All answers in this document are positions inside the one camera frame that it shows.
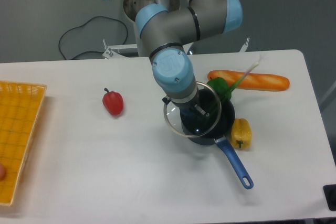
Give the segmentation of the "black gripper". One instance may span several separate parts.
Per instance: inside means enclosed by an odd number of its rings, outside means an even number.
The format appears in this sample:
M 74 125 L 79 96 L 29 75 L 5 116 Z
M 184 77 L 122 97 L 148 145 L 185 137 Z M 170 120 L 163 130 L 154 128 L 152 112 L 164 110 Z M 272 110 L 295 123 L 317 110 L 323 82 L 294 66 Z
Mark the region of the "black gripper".
M 202 107 L 201 107 L 201 102 L 199 99 L 199 95 L 196 95 L 193 99 L 185 102 L 185 103 L 178 103 L 178 101 L 183 101 L 183 100 L 174 100 L 168 96 L 165 96 L 162 99 L 163 103 L 168 105 L 169 103 L 173 103 L 176 107 L 180 109 L 180 112 L 183 115 L 191 116 L 191 115 L 199 115 L 199 116 L 205 116 L 208 117 L 209 113 L 206 112 Z

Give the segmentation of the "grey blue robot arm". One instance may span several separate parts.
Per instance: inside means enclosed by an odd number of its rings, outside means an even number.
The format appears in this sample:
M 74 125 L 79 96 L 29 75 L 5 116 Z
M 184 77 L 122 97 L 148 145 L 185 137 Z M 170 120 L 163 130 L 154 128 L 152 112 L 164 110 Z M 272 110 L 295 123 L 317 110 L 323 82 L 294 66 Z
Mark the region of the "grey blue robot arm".
M 239 0 L 188 0 L 175 10 L 170 1 L 135 0 L 133 20 L 156 82 L 178 108 L 188 110 L 198 103 L 198 89 L 184 45 L 238 28 L 243 11 Z

